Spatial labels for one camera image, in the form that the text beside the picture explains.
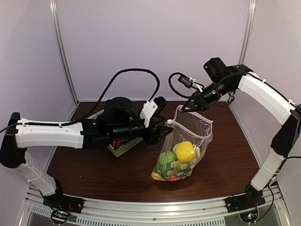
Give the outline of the green toy lime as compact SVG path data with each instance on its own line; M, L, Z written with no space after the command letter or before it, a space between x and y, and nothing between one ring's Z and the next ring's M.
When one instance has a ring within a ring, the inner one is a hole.
M174 161L177 161L177 156L174 152L163 152L158 157L158 163L160 166L170 164Z

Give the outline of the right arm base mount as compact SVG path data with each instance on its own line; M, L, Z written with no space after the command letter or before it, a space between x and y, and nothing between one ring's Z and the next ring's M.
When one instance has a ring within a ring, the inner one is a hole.
M230 195L224 201L228 213L255 208L258 205L265 204L263 189L257 190L251 183L245 187L244 194L236 196Z

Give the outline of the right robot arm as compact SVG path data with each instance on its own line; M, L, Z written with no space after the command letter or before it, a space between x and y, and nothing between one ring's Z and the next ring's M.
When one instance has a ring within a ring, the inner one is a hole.
M262 197L263 189L280 171L299 138L301 106L285 97L244 64L227 66L219 57L214 57L204 64L204 70L212 83L190 95L182 112L204 112L223 95L240 92L261 107L261 110L251 111L252 119L262 122L260 114L266 110L266 114L278 123L278 132L271 141L269 153L241 197L241 204L250 208Z

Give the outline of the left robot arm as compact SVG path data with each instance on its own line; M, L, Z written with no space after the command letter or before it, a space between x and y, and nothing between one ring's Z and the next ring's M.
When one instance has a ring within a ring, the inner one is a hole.
M21 174L39 189L57 209L67 206L60 182L39 167L27 151L34 146L62 146L74 149L98 149L142 138L146 145L155 145L172 132L161 126L160 115L166 106L163 97L146 101L135 114L132 102L125 97L107 100L96 119L68 122L31 121L11 114L0 148L0 162Z

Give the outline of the yellow orange toy fruit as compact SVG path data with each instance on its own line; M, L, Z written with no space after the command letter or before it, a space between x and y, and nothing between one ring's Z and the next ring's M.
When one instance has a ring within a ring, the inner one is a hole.
M196 157L196 151L190 141L181 142L176 147L175 154L181 162L190 162Z

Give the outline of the clear zip top bag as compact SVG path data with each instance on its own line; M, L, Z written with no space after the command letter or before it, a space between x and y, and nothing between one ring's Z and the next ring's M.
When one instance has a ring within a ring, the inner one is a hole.
M213 121L197 112L184 113L178 105L165 126L173 131L165 137L150 175L154 181L174 182L191 176L213 140Z

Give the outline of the red orange toy carrot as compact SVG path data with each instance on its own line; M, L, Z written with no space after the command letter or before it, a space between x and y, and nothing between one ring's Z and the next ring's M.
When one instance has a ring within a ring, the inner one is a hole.
M181 179L181 178L178 177L177 175L172 175L168 181L169 181L169 182L174 182L174 181L178 181L178 180L180 180L180 179Z

